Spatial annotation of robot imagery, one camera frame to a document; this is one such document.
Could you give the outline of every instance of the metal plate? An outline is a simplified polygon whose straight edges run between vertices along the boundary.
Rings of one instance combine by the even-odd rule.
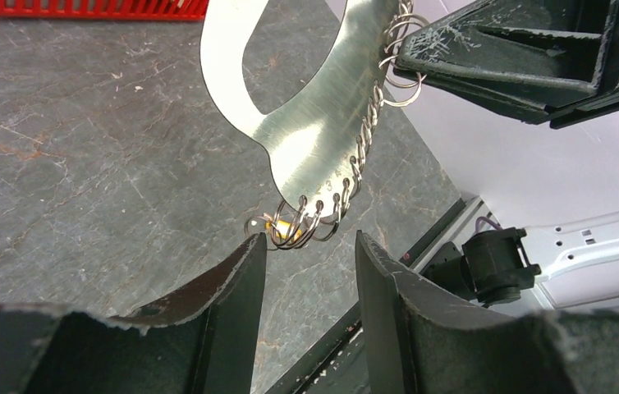
[[[242,75],[244,49],[268,0],[210,2],[201,38],[201,69],[211,98],[239,131],[261,144],[282,197],[298,209],[307,197],[310,214],[324,202],[330,216],[343,180],[353,182],[350,157],[374,82],[382,86],[384,34],[398,12],[397,0],[349,0],[341,28],[324,64],[293,98],[269,114],[251,101]]]

